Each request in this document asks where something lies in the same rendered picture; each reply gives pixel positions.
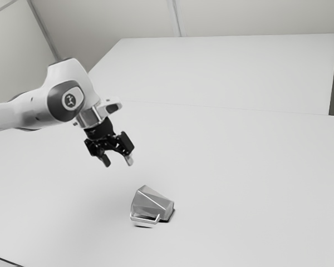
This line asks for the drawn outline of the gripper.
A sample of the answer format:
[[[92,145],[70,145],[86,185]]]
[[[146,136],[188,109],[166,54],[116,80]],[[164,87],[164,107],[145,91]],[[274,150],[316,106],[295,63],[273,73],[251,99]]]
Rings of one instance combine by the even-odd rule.
[[[132,166],[134,160],[132,152],[135,148],[125,131],[121,131],[118,135],[114,133],[114,128],[111,120],[105,117],[102,123],[84,129],[87,139],[84,141],[91,156],[99,159],[105,167],[111,165],[111,161],[105,154],[105,149],[100,145],[98,140],[107,141],[109,150],[119,153],[125,159],[128,166]]]

